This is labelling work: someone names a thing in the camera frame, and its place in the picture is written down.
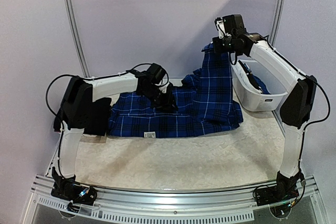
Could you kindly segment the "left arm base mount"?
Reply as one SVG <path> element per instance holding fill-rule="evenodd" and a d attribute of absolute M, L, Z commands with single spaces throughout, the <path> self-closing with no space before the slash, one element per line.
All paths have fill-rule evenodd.
<path fill-rule="evenodd" d="M 51 190 L 53 197 L 71 201 L 73 204 L 93 206 L 98 195 L 94 187 L 77 182 L 75 175 L 70 178 L 63 178 L 54 167 L 51 174 L 54 179 L 54 185 Z"/>

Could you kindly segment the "black t-shirt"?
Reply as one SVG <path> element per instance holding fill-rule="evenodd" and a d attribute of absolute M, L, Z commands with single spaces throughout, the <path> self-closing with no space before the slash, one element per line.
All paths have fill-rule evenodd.
<path fill-rule="evenodd" d="M 65 99 L 62 99 L 53 122 L 53 129 L 55 132 L 60 132 L 60 119 L 62 119 L 69 130 L 73 128 L 84 129 L 84 134 L 105 136 L 111 113 L 111 102 L 111 98 L 101 98 L 93 103 L 82 105 L 75 110 L 73 115 L 70 115 L 73 108 L 67 105 Z"/>

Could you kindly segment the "blue plaid shirt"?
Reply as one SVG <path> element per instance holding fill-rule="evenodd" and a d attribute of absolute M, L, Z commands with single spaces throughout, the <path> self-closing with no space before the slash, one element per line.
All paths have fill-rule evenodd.
<path fill-rule="evenodd" d="M 112 106 L 107 134 L 119 137 L 196 137 L 237 129 L 243 122 L 233 99 L 232 69 L 228 53 L 216 54 L 212 43 L 203 48 L 201 68 L 188 74 L 180 87 L 174 86 L 177 111 L 160 112 L 150 100 L 135 92 L 120 94 Z"/>

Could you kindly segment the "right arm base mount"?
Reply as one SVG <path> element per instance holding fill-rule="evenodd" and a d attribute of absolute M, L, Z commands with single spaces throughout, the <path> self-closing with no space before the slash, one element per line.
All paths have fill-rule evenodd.
<path fill-rule="evenodd" d="M 289 188 L 286 188 L 283 182 L 278 182 L 275 186 L 257 186 L 253 190 L 253 198 L 257 206 L 271 205 L 284 201 L 289 202 L 287 206 L 292 208 L 301 201 L 305 194 L 306 180 L 300 179 L 300 184 L 302 186 L 301 194 L 296 184 L 289 186 Z"/>

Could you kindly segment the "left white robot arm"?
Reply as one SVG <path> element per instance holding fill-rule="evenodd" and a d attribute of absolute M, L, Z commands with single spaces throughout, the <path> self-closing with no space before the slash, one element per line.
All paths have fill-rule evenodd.
<path fill-rule="evenodd" d="M 151 107 L 157 111 L 173 113 L 177 111 L 173 85 L 169 81 L 165 84 L 161 82 L 168 76 L 165 69 L 156 63 L 151 63 L 144 71 L 131 68 L 103 77 L 70 75 L 60 113 L 55 114 L 60 122 L 60 140 L 52 177 L 60 182 L 57 190 L 61 195 L 67 200 L 73 200 L 78 195 L 77 186 L 71 182 L 75 180 L 75 162 L 81 136 L 93 120 L 93 104 L 118 93 L 135 92 L 148 98 Z"/>

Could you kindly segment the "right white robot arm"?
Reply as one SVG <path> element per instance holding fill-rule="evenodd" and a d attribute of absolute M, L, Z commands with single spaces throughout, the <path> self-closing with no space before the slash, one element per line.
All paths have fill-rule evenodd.
<path fill-rule="evenodd" d="M 285 131 L 283 158 L 277 174 L 281 181 L 271 190 L 276 201 L 284 200 L 291 194 L 289 180 L 300 176 L 302 155 L 302 135 L 310 117 L 316 79 L 307 76 L 276 52 L 269 41 L 258 33 L 245 33 L 236 37 L 220 33 L 212 39 L 216 55 L 237 53 L 249 59 L 230 65 L 232 89 L 241 106 L 250 112 L 277 110 Z M 250 70 L 261 73 L 269 94 L 262 93 L 250 83 L 243 64 Z"/>

